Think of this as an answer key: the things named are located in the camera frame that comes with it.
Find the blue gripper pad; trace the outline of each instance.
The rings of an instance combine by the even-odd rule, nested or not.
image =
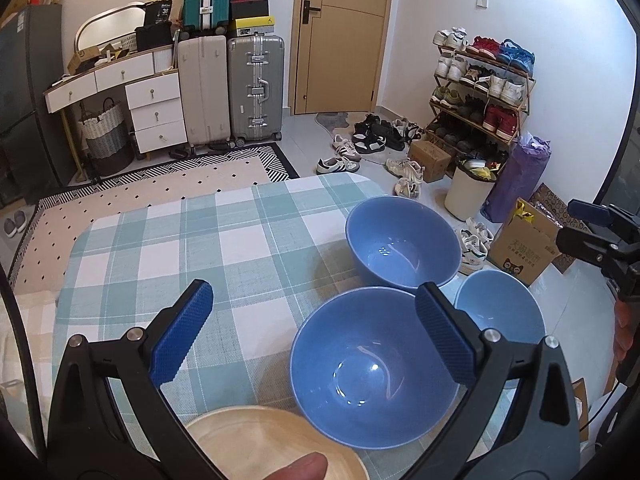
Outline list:
[[[149,376],[156,388],[174,380],[212,310],[213,289],[203,282],[154,346]]]
[[[415,311],[453,380],[468,388],[473,386],[476,383],[474,351],[425,285],[421,285],[415,295]]]

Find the suitcase handle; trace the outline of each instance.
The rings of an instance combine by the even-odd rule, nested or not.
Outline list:
[[[265,79],[258,79],[258,83],[264,85],[264,95],[258,97],[258,101],[261,103],[265,102],[269,98],[269,82]]]

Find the desk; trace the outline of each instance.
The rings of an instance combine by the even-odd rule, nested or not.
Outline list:
[[[187,142],[177,70],[172,69],[173,47],[162,46],[132,54],[73,76],[44,92],[50,114],[60,112],[76,167],[86,179],[69,128],[66,108],[82,99],[119,85],[127,86],[127,105],[132,111],[141,152]],[[153,79],[152,84],[143,84]]]

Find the plaid tablecloth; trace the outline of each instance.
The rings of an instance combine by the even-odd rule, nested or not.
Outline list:
[[[298,327],[360,286],[345,240],[350,210],[384,194],[357,174],[263,184],[99,219],[76,242],[60,291],[54,362],[67,339],[121,337],[145,327],[195,278],[215,293],[177,377],[162,392],[183,423],[224,406],[295,410],[289,349]],[[124,392],[114,394],[139,449],[150,452]],[[432,441],[358,451],[372,480],[398,478]],[[483,439],[490,444],[491,435]],[[479,452],[486,451],[484,442]]]

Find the wooden plate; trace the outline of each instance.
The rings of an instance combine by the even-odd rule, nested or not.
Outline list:
[[[263,406],[233,406],[206,413],[186,426],[209,459],[230,480],[262,480],[307,453],[329,461],[325,480],[369,480],[353,450],[318,433],[304,418]]]

